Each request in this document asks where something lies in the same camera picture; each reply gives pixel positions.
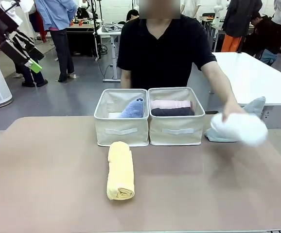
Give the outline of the person's left hand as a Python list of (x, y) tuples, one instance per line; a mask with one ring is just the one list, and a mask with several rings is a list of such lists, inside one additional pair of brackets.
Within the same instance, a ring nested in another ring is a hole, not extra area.
[(223, 109), (222, 121), (227, 121), (230, 114), (246, 114), (246, 111), (241, 108), (238, 103), (228, 102), (225, 104)]

